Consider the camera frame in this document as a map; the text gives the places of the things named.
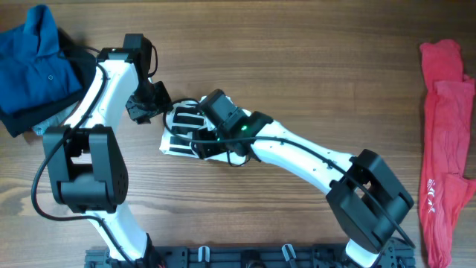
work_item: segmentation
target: red cloth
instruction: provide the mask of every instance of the red cloth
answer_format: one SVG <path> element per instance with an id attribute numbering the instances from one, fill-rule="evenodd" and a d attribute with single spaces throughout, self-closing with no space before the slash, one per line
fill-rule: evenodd
<path id="1" fill-rule="evenodd" d="M 428 94 L 419 216 L 431 268 L 451 263 L 453 230 L 461 209 L 476 191 L 463 178 L 475 80 L 463 74 L 460 46 L 453 40 L 420 46 Z"/>

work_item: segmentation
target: black cable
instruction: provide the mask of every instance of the black cable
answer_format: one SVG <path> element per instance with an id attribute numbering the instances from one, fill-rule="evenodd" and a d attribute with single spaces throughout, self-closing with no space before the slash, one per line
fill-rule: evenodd
<path id="1" fill-rule="evenodd" d="M 38 183 L 39 179 L 45 170 L 47 164 L 49 161 L 53 158 L 55 152 L 58 151 L 58 149 L 69 139 L 73 136 L 73 134 L 81 127 L 81 125 L 89 118 L 91 115 L 92 110 L 96 106 L 97 102 L 100 99 L 100 96 L 103 94 L 104 89 L 106 88 L 107 84 L 107 71 L 105 70 L 104 67 L 102 67 L 99 63 L 96 63 L 96 66 L 101 70 L 103 73 L 103 81 L 101 83 L 101 86 L 99 88 L 99 91 L 97 92 L 96 96 L 94 97 L 93 101 L 91 102 L 91 105 L 88 107 L 80 121 L 74 126 L 66 135 L 58 141 L 58 143 L 53 147 L 53 149 L 45 156 L 45 160 L 43 160 L 42 164 L 39 166 L 38 171 L 36 172 L 36 175 L 33 179 L 33 184 L 31 186 L 31 202 L 33 204 L 33 208 L 35 208 L 35 211 L 42 217 L 48 219 L 48 220 L 54 220 L 54 221 L 59 221 L 59 222 L 65 222 L 65 221 L 72 221 L 72 220 L 94 220 L 96 221 L 101 228 L 103 228 L 104 232 L 106 233 L 107 237 L 110 239 L 116 250 L 120 253 L 120 255 L 126 260 L 126 262 L 131 266 L 131 267 L 136 267 L 137 265 L 132 262 L 132 260 L 127 256 L 127 254 L 123 251 L 122 247 L 119 245 L 119 243 L 115 240 L 114 236 L 112 235 L 111 231 L 107 227 L 107 225 L 104 223 L 104 219 L 101 219 L 99 217 L 95 216 L 73 216 L 73 217 L 55 217 L 53 215 L 49 215 L 48 213 L 44 212 L 38 204 L 38 199 L 36 196 L 36 192 L 38 189 Z"/>
<path id="2" fill-rule="evenodd" d="M 177 102 L 181 102 L 181 100 L 176 100 L 174 101 L 173 103 L 177 103 Z M 304 151 L 306 151 L 307 153 L 310 153 L 311 155 L 317 157 L 318 159 L 322 160 L 322 162 L 326 163 L 329 167 L 331 168 L 335 168 L 338 172 L 342 173 L 342 175 L 344 176 L 344 178 L 350 180 L 353 184 L 355 184 L 359 189 L 362 190 L 362 192 L 364 192 L 364 194 L 366 194 L 370 200 L 372 200 L 372 202 L 375 203 L 375 205 L 377 206 L 377 208 L 379 208 L 379 210 L 383 213 L 383 215 L 388 219 L 388 221 L 390 221 L 390 223 L 393 225 L 393 227 L 395 227 L 395 229 L 398 231 L 398 233 L 403 237 L 403 239 L 405 240 L 405 242 L 410 245 L 412 248 L 415 248 L 415 244 L 413 243 L 413 241 L 408 237 L 408 235 L 405 233 L 405 231 L 403 231 L 402 227 L 400 227 L 400 225 L 388 214 L 388 212 L 382 207 L 382 205 L 380 205 L 379 201 L 377 201 L 377 199 L 375 197 L 372 196 L 372 194 L 370 194 L 370 192 L 363 186 L 361 185 L 360 183 L 357 182 L 356 179 L 354 179 L 351 175 L 349 175 L 345 170 L 343 170 L 341 167 L 339 167 L 338 165 L 336 165 L 334 162 L 332 162 L 330 159 L 327 159 L 325 158 L 324 156 L 322 156 L 321 154 L 319 153 L 316 153 L 315 151 L 309 149 L 308 147 L 305 147 L 303 146 L 302 144 L 298 144 L 297 142 L 294 142 L 294 141 L 290 141 L 288 139 L 285 139 L 285 138 L 277 138 L 277 137 L 246 137 L 246 138 L 230 138 L 230 139 L 223 139 L 223 140 L 217 140 L 217 141 L 201 141 L 201 140 L 194 140 L 194 139 L 191 139 L 191 138 L 185 138 L 185 137 L 182 137 L 180 135 L 177 135 L 175 133 L 172 132 L 172 130 L 169 128 L 169 126 L 167 125 L 167 113 L 164 112 L 164 116 L 162 117 L 162 121 L 163 121 L 163 124 L 164 124 L 164 127 L 166 130 L 168 130 L 172 135 L 174 135 L 175 137 L 177 138 L 181 138 L 182 140 L 184 141 L 189 141 L 189 142 L 194 142 L 194 143 L 202 143 L 202 144 L 225 144 L 225 143 L 234 143 L 234 142 L 243 142 L 243 141 L 247 141 L 247 142 L 250 142 L 250 141 L 258 141 L 258 140 L 264 140 L 264 141 L 279 141 L 280 143 L 286 143 L 286 144 L 290 144 L 290 145 L 293 145 L 299 149 L 302 149 Z"/>
<path id="3" fill-rule="evenodd" d="M 155 48 L 154 45 L 152 45 L 152 48 L 154 48 L 154 52 L 155 52 L 155 68 L 153 72 L 147 75 L 147 77 L 153 77 L 155 72 L 157 71 L 157 66 L 158 66 L 157 48 Z"/>

